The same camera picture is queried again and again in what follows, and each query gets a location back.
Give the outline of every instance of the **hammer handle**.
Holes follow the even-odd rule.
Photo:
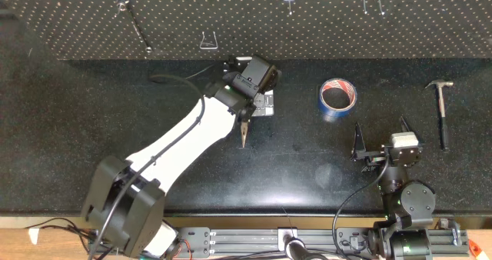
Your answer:
[[[443,151],[449,151],[449,135],[447,134],[446,117],[440,117],[440,146]]]

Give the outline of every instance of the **blue tape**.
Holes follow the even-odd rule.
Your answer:
[[[348,95],[350,100],[349,105],[345,108],[333,108],[329,106],[329,102],[326,102],[323,98],[323,92],[329,88],[339,88],[343,90]],[[355,91],[355,87],[350,82],[341,78],[333,78],[323,83],[317,100],[320,110],[325,116],[338,118],[348,114],[348,112],[354,107],[355,102],[357,101],[357,92]]]

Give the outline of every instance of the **hammer head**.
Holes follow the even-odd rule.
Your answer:
[[[431,86],[431,85],[436,85],[438,88],[443,88],[443,87],[451,87],[454,83],[453,82],[446,82],[442,79],[437,79],[429,83],[429,85],[425,86],[425,88]]]

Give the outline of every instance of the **pegboard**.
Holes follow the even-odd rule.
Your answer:
[[[4,1],[59,59],[492,57],[492,0],[130,0],[152,53],[117,0]]]

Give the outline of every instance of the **speckled black table surface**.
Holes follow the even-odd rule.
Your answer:
[[[92,173],[106,155],[125,158],[162,136],[196,103],[155,73],[190,75],[210,62],[57,62],[40,44],[0,35],[0,213],[77,215]],[[23,37],[23,42],[35,40]],[[239,128],[212,145],[168,193],[168,215],[333,215],[374,179],[349,160],[354,123],[376,149],[405,115],[426,142],[409,174],[437,192],[436,214],[492,214],[492,63],[483,59],[281,61],[275,115],[256,118],[245,148]],[[204,86],[211,72],[194,82]],[[358,93],[349,116],[322,120],[317,88],[345,78]],[[444,90],[451,152],[440,150],[431,80]],[[375,188],[355,197],[349,215],[380,215]]]

